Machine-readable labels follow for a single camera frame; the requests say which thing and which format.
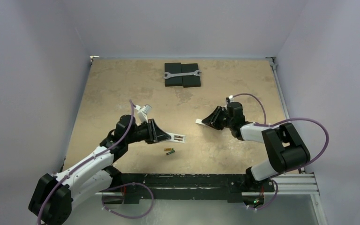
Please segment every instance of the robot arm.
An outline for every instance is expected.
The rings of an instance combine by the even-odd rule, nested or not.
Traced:
[[[242,141],[264,143],[268,159],[246,169],[246,189],[259,186],[272,176],[286,172],[310,161],[310,153],[292,123],[270,127],[248,122],[241,103],[227,98],[226,107],[217,106],[207,118],[199,121],[216,130],[229,128],[231,134]]]
[[[131,115],[121,116],[115,129],[111,130],[86,158],[65,171],[42,176],[28,209],[37,216],[49,193],[59,181],[66,178],[52,193],[42,212],[42,220],[45,223],[61,225],[81,202],[96,192],[120,185],[120,172],[112,164],[128,151],[129,144],[140,141],[154,144],[172,139],[170,134],[156,125],[154,119],[147,119],[149,106],[134,105],[134,108],[139,111],[138,116],[142,121],[140,125],[137,125],[135,120],[130,124]],[[124,135],[128,126],[130,129],[123,141],[107,151]]]

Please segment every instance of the black box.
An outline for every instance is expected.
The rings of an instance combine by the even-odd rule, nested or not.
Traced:
[[[182,73],[190,73],[199,70],[198,63],[189,63],[181,65]],[[199,76],[182,76],[183,78],[183,87],[192,88],[201,86],[201,78]]]
[[[171,74],[180,74],[181,73],[181,63],[165,63],[165,73]],[[165,79],[165,87],[173,87],[173,86],[182,86],[183,79],[181,76],[172,77],[169,79]]]

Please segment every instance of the open-end wrench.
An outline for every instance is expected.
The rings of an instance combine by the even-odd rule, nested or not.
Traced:
[[[169,72],[164,73],[164,78],[165,79],[169,79],[172,77],[177,77],[177,76],[200,76],[200,73],[202,73],[201,70],[196,70],[194,72],[189,72],[189,73],[181,73],[181,74],[171,74]]]

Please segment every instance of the beige table surface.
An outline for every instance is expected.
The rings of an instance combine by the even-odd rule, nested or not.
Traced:
[[[201,87],[165,87],[164,63],[198,63]],[[186,143],[129,145],[114,166],[123,173],[244,173],[265,159],[262,143],[239,141],[228,129],[217,131],[195,124],[225,97],[242,92],[256,95],[267,121],[284,119],[270,65],[265,60],[100,60],[93,62],[68,148],[65,168],[90,154],[115,128],[120,116],[130,114],[129,99],[152,106],[148,114],[166,132],[186,135]],[[259,104],[236,97],[248,121],[263,122]],[[176,152],[167,156],[164,148]]]

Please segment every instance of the wrench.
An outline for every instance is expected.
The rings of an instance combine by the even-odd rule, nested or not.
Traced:
[[[200,73],[202,73],[201,70],[196,70],[194,72],[189,72],[189,73],[181,73],[181,74],[171,74],[169,72],[164,73],[164,78],[165,79],[169,79],[172,77],[177,77],[177,76],[200,76]]]

